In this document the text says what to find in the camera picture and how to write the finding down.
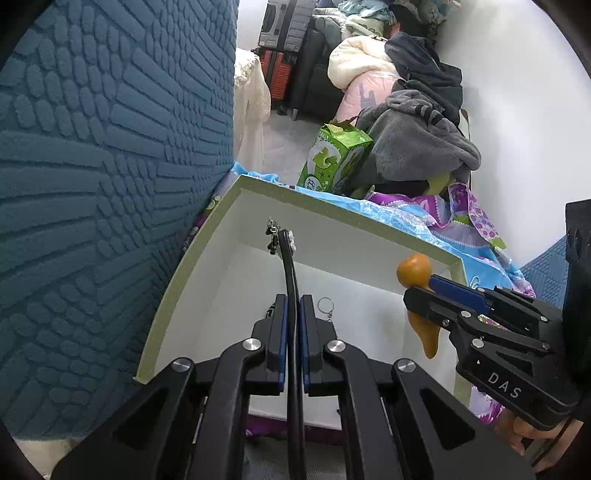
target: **green cardboard box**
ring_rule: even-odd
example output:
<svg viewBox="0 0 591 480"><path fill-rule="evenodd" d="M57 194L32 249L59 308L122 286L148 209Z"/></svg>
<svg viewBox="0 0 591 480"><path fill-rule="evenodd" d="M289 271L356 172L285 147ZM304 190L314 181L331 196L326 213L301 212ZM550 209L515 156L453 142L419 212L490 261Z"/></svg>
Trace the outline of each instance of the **green cardboard box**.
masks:
<svg viewBox="0 0 591 480"><path fill-rule="evenodd" d="M372 142L368 134L351 124L326 124L320 128L312 145L298 187L317 192L341 193L365 147Z"/></svg>

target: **blue textured cushion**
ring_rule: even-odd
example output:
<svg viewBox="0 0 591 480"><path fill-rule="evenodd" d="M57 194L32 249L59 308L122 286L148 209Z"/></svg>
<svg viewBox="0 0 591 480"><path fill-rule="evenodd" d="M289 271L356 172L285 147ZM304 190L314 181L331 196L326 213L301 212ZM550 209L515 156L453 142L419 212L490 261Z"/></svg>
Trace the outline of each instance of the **blue textured cushion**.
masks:
<svg viewBox="0 0 591 480"><path fill-rule="evenodd" d="M56 0L0 72L0 415L80 437L137 388L232 166L237 0Z"/></svg>
<svg viewBox="0 0 591 480"><path fill-rule="evenodd" d="M522 267L521 271L534 287L539 299L562 308L569 274L569 264L566 261L566 236Z"/></svg>

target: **white puffer jacket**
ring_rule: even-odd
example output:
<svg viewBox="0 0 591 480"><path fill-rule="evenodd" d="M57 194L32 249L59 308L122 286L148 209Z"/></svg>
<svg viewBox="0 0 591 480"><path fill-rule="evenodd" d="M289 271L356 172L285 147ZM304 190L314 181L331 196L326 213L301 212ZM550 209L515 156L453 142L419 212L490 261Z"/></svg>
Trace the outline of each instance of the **white puffer jacket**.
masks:
<svg viewBox="0 0 591 480"><path fill-rule="evenodd" d="M346 89L353 79L370 70L398 72L384 52L385 40L376 37L346 38L330 54L328 76L334 86Z"/></svg>

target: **gray carpet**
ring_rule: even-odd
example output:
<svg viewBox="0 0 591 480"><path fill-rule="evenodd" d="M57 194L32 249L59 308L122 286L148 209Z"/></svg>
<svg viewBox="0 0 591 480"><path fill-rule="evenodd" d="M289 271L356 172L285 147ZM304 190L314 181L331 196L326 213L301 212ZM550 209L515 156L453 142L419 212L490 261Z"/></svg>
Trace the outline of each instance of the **gray carpet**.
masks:
<svg viewBox="0 0 591 480"><path fill-rule="evenodd" d="M287 442L266 437L246 441L243 480L289 480ZM345 480L343 448L306 442L308 480Z"/></svg>
<svg viewBox="0 0 591 480"><path fill-rule="evenodd" d="M283 183L296 184L320 126L303 114L294 122L272 110L263 125L261 173L277 173Z"/></svg>

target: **pile of clothes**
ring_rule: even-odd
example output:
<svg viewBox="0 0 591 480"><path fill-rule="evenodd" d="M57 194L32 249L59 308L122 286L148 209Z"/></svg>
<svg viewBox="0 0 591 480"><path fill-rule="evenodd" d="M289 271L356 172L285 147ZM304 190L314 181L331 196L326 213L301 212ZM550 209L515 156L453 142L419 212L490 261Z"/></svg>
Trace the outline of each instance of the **pile of clothes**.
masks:
<svg viewBox="0 0 591 480"><path fill-rule="evenodd" d="M396 23L394 14L382 0L346 0L338 8L315 8L312 18L331 50L346 38L357 35L382 37L385 29Z"/></svg>
<svg viewBox="0 0 591 480"><path fill-rule="evenodd" d="M428 190L431 178L467 183L480 167L480 152L458 128L462 71L442 63L428 39L405 32L388 41L348 38L330 55L328 76L346 89L342 107L348 108L340 108L337 119L357 116L356 127L374 141L349 179L349 194L361 198L373 186L414 197ZM382 89L368 88L375 77Z"/></svg>
<svg viewBox="0 0 591 480"><path fill-rule="evenodd" d="M439 26L460 8L459 0L345 0L336 8L333 5L330 0L320 1L312 13L329 50L357 35L390 36L401 25L411 35L434 41Z"/></svg>

